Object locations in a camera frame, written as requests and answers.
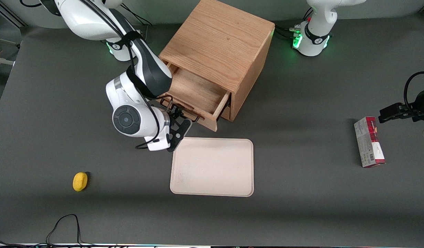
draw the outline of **gray table surface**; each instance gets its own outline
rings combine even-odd
[[[177,28],[151,27],[151,48]],[[92,243],[424,247],[424,123],[378,125],[387,164],[371,169],[353,130],[424,70],[424,15],[340,20],[333,33],[315,58],[275,36],[236,120],[188,133],[253,141],[255,191],[231,198],[171,193],[172,154],[137,151],[142,139],[114,129],[105,84],[128,63],[106,45],[24,29],[0,102],[0,239],[42,242],[75,213]],[[410,99],[423,89],[419,76]],[[79,171],[92,180],[76,193]],[[52,242],[75,242],[72,218]]]

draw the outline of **metal frame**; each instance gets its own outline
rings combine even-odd
[[[7,7],[2,0],[0,0],[0,14],[17,28],[28,26],[27,23],[25,23],[9,7]]]

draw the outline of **black strap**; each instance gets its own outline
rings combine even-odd
[[[311,40],[311,42],[313,42],[313,44],[321,44],[322,42],[325,41],[325,39],[327,39],[328,35],[330,35],[330,34],[328,33],[327,35],[324,35],[324,36],[314,35],[308,29],[308,23],[307,23],[307,25],[305,25],[305,35],[307,35],[307,37],[310,38],[310,40]]]
[[[142,35],[139,32],[137,32],[137,31],[134,30],[134,31],[130,31],[126,35],[124,35],[123,38],[120,41],[118,41],[118,42],[109,42],[109,41],[107,41],[107,43],[111,47],[113,47],[114,44],[119,45],[119,49],[116,49],[116,50],[120,50],[120,49],[122,49],[122,47],[124,45],[126,45],[127,47],[129,47],[130,46],[130,42],[133,41],[133,40],[136,40],[136,39],[143,39],[143,37],[142,37]]]
[[[134,69],[129,66],[127,69],[127,76],[134,84],[134,86],[143,94],[143,96],[148,98],[156,98],[154,94],[149,91],[148,87],[140,80],[140,78],[135,75]]]

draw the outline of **wood grain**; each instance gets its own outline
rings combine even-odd
[[[258,55],[256,56],[255,61],[250,66],[250,69],[245,74],[243,81],[241,82],[241,87],[239,90],[232,94],[232,102],[231,102],[231,111],[230,111],[230,121],[234,121],[236,115],[238,114],[242,104],[250,93],[253,85],[261,74],[262,69],[264,68],[264,63],[267,58],[268,50],[270,47],[270,42],[273,37],[273,29],[271,31],[271,35],[267,37],[262,47],[260,47]]]
[[[216,0],[201,0],[160,58],[236,93],[275,24]]]
[[[181,68],[172,75],[172,78],[173,83],[169,94],[192,106],[195,112],[200,114],[204,112],[211,118],[227,93],[218,85]]]

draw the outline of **white robotic arm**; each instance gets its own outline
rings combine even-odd
[[[307,0],[314,13],[310,21],[295,25],[300,30],[293,43],[293,48],[306,56],[316,56],[327,47],[329,33],[338,20],[334,8],[353,6],[366,0]]]
[[[113,106],[113,124],[122,134],[144,137],[150,151],[173,151],[189,130],[192,121],[182,124],[161,108],[151,107],[153,99],[169,91],[172,76],[167,66],[152,52],[141,35],[115,8],[121,0],[41,0],[53,14],[62,16],[76,35],[88,40],[107,40],[113,55],[131,60],[132,65],[106,85],[108,99]],[[133,65],[133,56],[138,58]],[[171,132],[177,124],[179,131]]]

